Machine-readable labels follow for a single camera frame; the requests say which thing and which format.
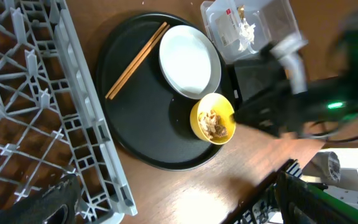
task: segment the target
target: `brown tabletop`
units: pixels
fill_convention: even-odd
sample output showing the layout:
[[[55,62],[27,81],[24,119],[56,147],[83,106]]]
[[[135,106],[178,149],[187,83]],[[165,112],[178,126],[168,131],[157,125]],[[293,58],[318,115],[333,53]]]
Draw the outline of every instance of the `brown tabletop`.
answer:
[[[202,2],[67,0],[93,75],[100,47],[118,23],[141,12],[162,11],[204,30]],[[125,216],[123,223],[220,223],[289,158],[298,159],[304,166],[322,146],[310,140],[276,140],[238,126],[233,139],[207,164],[190,171],[169,172],[138,161],[116,145],[139,212],[135,217]]]

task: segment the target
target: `round black tray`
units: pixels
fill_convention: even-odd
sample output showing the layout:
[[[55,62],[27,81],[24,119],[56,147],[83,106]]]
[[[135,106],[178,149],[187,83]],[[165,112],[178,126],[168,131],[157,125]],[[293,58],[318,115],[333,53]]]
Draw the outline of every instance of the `round black tray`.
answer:
[[[164,79],[158,62],[159,44],[113,100],[104,98],[164,21],[171,26],[192,26],[183,19],[160,12],[135,16],[117,26],[100,52],[96,89],[110,132],[125,149],[154,167],[188,170],[210,160],[221,146],[199,140],[191,130],[190,111],[197,101],[181,96]],[[216,92],[232,95],[227,71],[220,59],[222,79]]]

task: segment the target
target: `wooden chopstick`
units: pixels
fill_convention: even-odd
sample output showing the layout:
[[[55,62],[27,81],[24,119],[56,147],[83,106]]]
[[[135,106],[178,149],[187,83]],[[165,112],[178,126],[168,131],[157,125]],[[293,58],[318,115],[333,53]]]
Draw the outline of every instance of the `wooden chopstick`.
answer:
[[[153,43],[153,41],[158,37],[158,35],[163,31],[164,27],[167,25],[167,22],[164,22],[158,29],[155,31],[153,36],[150,38],[150,40],[144,45],[142,50],[136,55],[136,57],[132,60],[132,62],[128,65],[128,67],[124,70],[124,72],[121,74],[121,76],[118,78],[118,80],[115,82],[115,84],[110,88],[109,92],[106,94],[105,98],[107,99],[109,95],[112,93],[112,91],[118,86],[118,84],[124,79],[124,77],[128,74],[129,70],[135,65],[135,63],[141,58],[141,56],[144,54],[144,52],[150,47],[150,45]]]
[[[122,86],[124,86],[125,82],[131,77],[131,75],[135,72],[137,67],[143,62],[143,60],[147,57],[147,55],[152,51],[154,46],[160,41],[160,39],[165,34],[165,32],[169,29],[169,27],[170,26],[167,25],[164,28],[164,30],[161,33],[159,33],[159,35],[152,42],[150,47],[144,52],[144,54],[142,54],[140,59],[138,59],[138,61],[134,64],[134,66],[128,71],[127,75],[119,82],[118,86],[115,89],[113,89],[112,93],[108,96],[110,100],[112,100],[117,95],[118,91],[122,88]]]

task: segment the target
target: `yellow cup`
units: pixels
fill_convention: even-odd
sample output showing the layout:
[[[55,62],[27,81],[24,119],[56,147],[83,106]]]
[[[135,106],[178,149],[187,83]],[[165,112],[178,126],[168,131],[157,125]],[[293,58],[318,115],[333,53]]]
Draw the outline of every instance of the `yellow cup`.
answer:
[[[214,110],[216,114],[221,117],[220,124],[225,126],[227,129],[226,137],[208,139],[205,136],[204,132],[201,130],[198,116],[201,112],[209,112],[211,110]],[[234,109],[231,106],[229,100],[227,100],[224,96],[218,93],[210,93],[200,99],[199,102],[197,102],[191,109],[190,125],[193,132],[201,140],[208,141],[217,145],[225,144],[233,137],[234,131],[236,130],[236,123],[232,119],[233,113]]]

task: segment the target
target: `clear plastic container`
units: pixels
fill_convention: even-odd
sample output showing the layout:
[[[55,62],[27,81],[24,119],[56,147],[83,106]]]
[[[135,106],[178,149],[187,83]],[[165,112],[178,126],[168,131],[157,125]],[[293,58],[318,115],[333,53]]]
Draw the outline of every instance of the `clear plastic container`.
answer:
[[[254,43],[241,41],[241,19],[237,11],[241,6],[245,6],[247,23],[255,24]],[[289,0],[205,1],[200,9],[208,37],[228,64],[250,57],[269,42],[279,42],[291,33],[296,32],[301,38]]]

